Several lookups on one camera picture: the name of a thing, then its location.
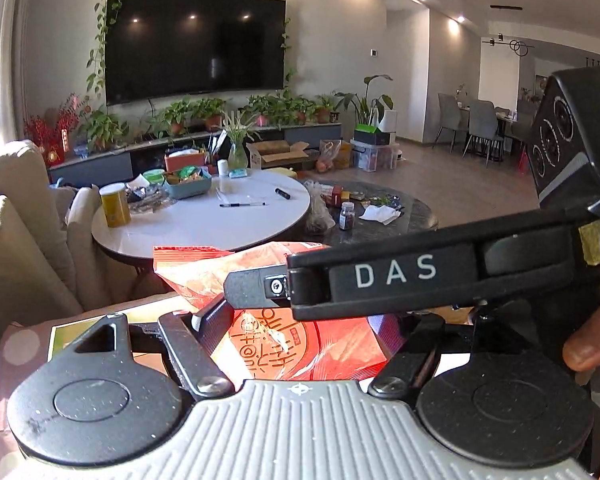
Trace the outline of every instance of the beige sofa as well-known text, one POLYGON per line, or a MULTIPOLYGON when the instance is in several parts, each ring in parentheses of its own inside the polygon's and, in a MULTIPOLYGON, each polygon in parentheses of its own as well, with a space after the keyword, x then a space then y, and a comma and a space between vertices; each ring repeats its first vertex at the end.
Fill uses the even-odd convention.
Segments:
MULTIPOLYGON (((91 237, 97 189, 51 189, 29 141, 0 148, 0 338, 23 326, 128 300, 133 267, 107 258, 91 237)), ((144 296, 163 292, 145 287, 144 296)))

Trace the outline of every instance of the dark marble table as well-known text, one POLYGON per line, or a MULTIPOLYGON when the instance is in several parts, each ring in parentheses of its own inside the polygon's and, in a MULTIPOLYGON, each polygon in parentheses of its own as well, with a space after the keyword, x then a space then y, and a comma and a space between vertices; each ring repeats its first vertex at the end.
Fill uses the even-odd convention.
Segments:
POLYGON ((361 191, 365 194, 366 199, 372 196, 399 196, 400 202, 404 206, 402 210, 403 214, 389 225, 383 225, 375 221, 361 220, 360 216, 364 214, 365 210, 358 200, 351 200, 356 206, 356 222, 352 230, 342 231, 340 229, 338 226, 340 208, 330 207, 329 210, 331 216, 336 221, 336 225, 323 234, 305 234, 304 241, 320 242, 329 246, 359 244, 438 228, 438 218, 433 214, 428 205, 397 189, 376 186, 376 184, 369 184, 367 182, 347 180, 339 182, 321 180, 320 183, 329 184, 330 186, 338 184, 347 191, 361 191))

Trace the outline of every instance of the yellow can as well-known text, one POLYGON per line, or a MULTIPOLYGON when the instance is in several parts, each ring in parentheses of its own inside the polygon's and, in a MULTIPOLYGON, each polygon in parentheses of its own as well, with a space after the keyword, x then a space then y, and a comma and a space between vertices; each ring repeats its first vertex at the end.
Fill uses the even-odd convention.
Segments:
POLYGON ((131 222, 125 190, 126 185, 122 183, 109 184, 100 190, 102 209, 109 227, 120 227, 131 222))

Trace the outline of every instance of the red decoration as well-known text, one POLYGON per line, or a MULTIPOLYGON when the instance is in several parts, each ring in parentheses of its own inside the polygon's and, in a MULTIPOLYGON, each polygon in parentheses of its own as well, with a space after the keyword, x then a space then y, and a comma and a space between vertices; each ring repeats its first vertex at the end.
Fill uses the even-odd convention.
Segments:
POLYGON ((47 124, 40 116, 30 117, 25 123, 27 137, 40 148, 47 167, 64 162, 64 154, 70 148, 71 132, 77 128, 80 119, 91 111, 87 102, 88 98, 79 101, 77 95, 71 94, 58 108, 54 126, 47 124))

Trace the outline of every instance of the glass vase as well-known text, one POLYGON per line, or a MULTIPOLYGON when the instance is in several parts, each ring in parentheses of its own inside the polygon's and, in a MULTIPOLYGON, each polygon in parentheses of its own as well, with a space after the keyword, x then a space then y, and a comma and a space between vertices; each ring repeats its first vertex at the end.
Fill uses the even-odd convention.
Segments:
POLYGON ((227 162, 229 164, 229 171, 247 168, 247 153, 244 151, 244 146, 242 145, 242 143, 235 144, 234 142, 232 142, 231 151, 229 152, 229 159, 227 160, 227 162))

